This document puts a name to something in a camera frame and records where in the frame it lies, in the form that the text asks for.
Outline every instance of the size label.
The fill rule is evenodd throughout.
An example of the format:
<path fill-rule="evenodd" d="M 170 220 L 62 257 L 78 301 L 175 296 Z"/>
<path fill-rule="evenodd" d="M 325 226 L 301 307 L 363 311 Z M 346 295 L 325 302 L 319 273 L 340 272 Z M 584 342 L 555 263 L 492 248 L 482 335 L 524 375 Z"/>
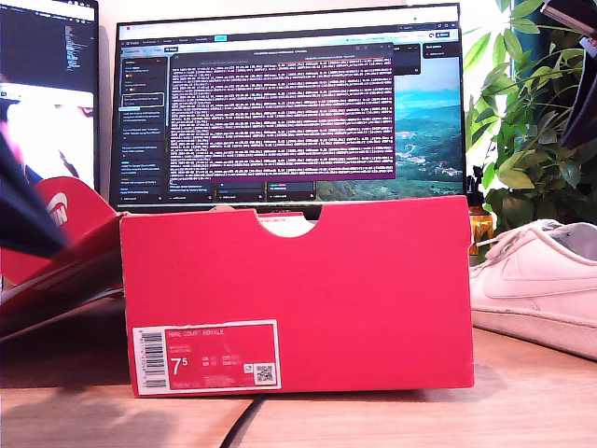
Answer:
<path fill-rule="evenodd" d="M 132 329 L 139 395 L 279 389 L 275 320 Z"/>

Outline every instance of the monitor screen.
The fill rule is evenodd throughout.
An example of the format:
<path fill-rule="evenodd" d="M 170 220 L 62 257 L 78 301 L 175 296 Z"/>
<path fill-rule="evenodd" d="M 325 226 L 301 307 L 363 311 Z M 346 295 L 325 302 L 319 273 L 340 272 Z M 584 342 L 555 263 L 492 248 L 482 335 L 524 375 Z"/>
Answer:
<path fill-rule="evenodd" d="M 31 183 L 99 189 L 94 1 L 0 0 L 0 137 Z"/>
<path fill-rule="evenodd" d="M 462 194 L 459 7 L 119 23 L 110 202 Z"/>

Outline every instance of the desktop wallpaper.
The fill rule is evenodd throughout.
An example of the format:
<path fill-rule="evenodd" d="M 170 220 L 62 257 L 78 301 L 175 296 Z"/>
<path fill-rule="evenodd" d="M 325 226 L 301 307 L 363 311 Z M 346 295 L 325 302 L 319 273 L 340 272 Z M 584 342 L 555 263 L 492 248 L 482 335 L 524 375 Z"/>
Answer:
<path fill-rule="evenodd" d="M 320 201 L 371 201 L 463 193 L 458 58 L 422 59 L 395 77 L 396 179 L 317 182 Z"/>

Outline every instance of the wall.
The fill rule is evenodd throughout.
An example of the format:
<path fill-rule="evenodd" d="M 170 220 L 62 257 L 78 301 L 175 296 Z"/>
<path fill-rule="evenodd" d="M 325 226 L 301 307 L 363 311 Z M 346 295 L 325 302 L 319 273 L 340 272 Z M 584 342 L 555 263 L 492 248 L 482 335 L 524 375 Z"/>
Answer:
<path fill-rule="evenodd" d="M 376 7 L 404 5 L 406 3 L 406 0 L 302 0 L 296 4 L 276 0 L 219 0 L 212 2 L 204 0 L 100 0 L 100 159 L 102 195 L 107 198 L 110 176 L 112 89 L 117 22 Z"/>

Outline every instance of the cable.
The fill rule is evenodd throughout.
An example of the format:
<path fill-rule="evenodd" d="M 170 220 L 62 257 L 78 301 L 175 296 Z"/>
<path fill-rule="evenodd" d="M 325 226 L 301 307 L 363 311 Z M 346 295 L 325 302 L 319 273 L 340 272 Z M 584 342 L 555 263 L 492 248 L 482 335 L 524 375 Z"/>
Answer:
<path fill-rule="evenodd" d="M 236 420 L 234 425 L 232 425 L 230 431 L 228 431 L 228 434 L 226 435 L 226 438 L 224 441 L 222 441 L 220 448 L 230 448 L 230 446 L 232 446 L 232 443 L 239 435 L 241 428 L 244 426 L 247 420 L 249 420 L 249 418 L 251 418 L 251 416 L 257 412 L 261 404 L 263 404 L 263 401 L 265 401 L 265 394 L 260 394 L 255 397 L 253 402 L 249 404 L 241 416 Z"/>

